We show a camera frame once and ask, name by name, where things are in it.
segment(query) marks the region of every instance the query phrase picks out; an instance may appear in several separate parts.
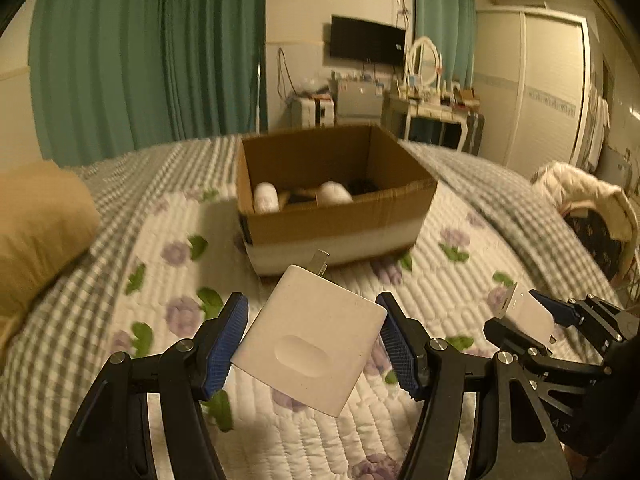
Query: white bottle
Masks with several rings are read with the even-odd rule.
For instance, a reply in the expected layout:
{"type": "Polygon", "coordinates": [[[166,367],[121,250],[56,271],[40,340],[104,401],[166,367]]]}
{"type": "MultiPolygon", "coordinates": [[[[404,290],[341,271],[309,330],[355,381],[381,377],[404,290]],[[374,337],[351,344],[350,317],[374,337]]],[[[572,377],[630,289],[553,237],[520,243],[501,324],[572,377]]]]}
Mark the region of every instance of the white bottle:
{"type": "Polygon", "coordinates": [[[261,182],[255,187],[254,209],[258,214],[277,213],[280,210],[278,192],[273,184],[261,182]]]}
{"type": "Polygon", "coordinates": [[[318,189],[316,202],[318,202],[319,206],[348,204],[353,202],[353,198],[342,184],[330,180],[322,184],[318,189]]]}

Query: wardrobe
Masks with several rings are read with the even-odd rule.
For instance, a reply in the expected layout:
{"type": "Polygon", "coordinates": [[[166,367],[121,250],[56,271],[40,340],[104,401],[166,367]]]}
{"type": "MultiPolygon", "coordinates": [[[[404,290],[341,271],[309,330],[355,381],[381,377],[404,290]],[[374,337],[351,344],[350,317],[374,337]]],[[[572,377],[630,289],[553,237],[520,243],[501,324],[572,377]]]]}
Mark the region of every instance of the wardrobe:
{"type": "Polygon", "coordinates": [[[590,97],[598,92],[593,41],[581,16],[538,7],[478,10],[473,86],[485,117],[478,155],[526,178],[552,160],[580,167],[590,97]]]}

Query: quilted bedspread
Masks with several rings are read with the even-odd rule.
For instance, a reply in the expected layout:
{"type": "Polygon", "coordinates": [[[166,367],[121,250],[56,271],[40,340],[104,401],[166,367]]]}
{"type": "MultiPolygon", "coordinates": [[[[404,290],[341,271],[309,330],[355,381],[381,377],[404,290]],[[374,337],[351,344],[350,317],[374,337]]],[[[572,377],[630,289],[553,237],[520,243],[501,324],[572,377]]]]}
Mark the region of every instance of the quilted bedspread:
{"type": "MultiPolygon", "coordinates": [[[[482,325],[511,282],[567,298],[613,291],[561,217],[519,176],[481,159],[407,144],[440,179],[416,246],[325,276],[373,300],[390,290],[408,316],[457,348],[491,355],[482,325]]],[[[102,216],[90,252],[41,298],[0,379],[0,431],[46,478],[82,397],[107,355],[164,351],[214,317],[233,291],[250,322],[274,282],[260,282],[242,251],[234,203],[235,139],[156,146],[77,169],[102,216]]],[[[555,355],[590,359],[575,335],[555,355]]],[[[465,397],[453,478],[462,478],[473,421],[465,397]]],[[[396,381],[383,346],[339,417],[315,412],[231,369],[203,406],[231,479],[393,478],[420,412],[396,381]]],[[[171,478],[158,400],[150,398],[160,478],[171,478]]]]}

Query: white jacket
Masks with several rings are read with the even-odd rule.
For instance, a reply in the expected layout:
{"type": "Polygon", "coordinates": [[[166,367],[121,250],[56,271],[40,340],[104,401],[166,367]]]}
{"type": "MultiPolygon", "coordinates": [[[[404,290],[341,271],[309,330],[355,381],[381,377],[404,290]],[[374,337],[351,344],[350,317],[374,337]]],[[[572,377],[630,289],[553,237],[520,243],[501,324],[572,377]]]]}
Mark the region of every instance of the white jacket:
{"type": "Polygon", "coordinates": [[[538,168],[531,179],[533,189],[565,216],[578,209],[593,209],[604,220],[612,240],[622,242],[615,281],[631,267],[638,240],[638,221],[620,186],[613,186],[565,162],[538,168]]]}

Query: television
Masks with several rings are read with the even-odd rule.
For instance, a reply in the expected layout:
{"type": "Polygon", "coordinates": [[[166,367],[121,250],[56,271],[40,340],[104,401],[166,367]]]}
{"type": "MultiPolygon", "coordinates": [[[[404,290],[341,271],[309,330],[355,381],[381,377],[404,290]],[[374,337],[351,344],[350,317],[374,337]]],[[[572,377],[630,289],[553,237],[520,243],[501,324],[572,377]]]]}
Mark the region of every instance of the television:
{"type": "Polygon", "coordinates": [[[402,66],[404,29],[344,16],[331,16],[329,56],[402,66]]]}

